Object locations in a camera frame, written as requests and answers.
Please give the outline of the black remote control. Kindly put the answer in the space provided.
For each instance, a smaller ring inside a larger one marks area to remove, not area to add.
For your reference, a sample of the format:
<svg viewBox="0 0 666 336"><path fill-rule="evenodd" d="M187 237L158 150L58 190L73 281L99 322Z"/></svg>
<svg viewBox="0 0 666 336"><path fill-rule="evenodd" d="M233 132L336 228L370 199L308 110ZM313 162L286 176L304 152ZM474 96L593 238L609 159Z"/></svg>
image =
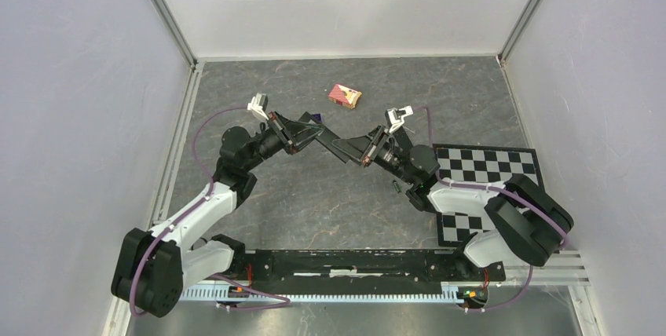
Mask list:
<svg viewBox="0 0 666 336"><path fill-rule="evenodd" d="M336 156L343 163L347 163L351 160L351 157L346 154L340 148L337 148L333 145L333 141L338 140L339 136L335 134L332 130L326 127L320 119L318 119L314 114L309 112L304 112L301 117L298 119L299 122L307 122L318 125L322 128L321 132L317 135L315 140L319 142L323 147L325 147L331 154Z"/></svg>

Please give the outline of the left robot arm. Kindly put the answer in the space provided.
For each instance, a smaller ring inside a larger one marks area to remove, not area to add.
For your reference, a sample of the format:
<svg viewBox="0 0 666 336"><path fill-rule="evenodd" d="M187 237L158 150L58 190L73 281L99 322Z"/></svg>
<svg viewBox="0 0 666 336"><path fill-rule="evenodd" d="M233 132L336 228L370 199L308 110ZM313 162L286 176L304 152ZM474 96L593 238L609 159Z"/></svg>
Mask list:
<svg viewBox="0 0 666 336"><path fill-rule="evenodd" d="M211 239L198 249L193 244L245 202L257 182L251 172L255 167L277 152L300 152L322 130L320 124L291 120L277 112L261 118L256 134L242 126L227 129L215 171L198 196L161 224L149 230L133 228L124 236L112 295L126 301L133 316L163 317L185 288L217 273L228 279L241 277L247 259L230 242Z"/></svg>

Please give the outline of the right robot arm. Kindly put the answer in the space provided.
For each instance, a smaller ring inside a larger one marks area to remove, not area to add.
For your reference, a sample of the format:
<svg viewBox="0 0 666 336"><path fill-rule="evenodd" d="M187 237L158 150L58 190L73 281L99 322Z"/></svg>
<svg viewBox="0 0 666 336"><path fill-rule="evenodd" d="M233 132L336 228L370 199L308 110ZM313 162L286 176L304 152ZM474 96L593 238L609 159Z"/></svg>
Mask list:
<svg viewBox="0 0 666 336"><path fill-rule="evenodd" d="M474 279L505 257L543 267L569 241L573 217L523 173L506 181L456 181L441 173L434 148L378 126L353 138L333 137L329 150L360 166L374 163L411 187L409 202L419 211L485 216L493 227L463 238L453 261L456 274Z"/></svg>

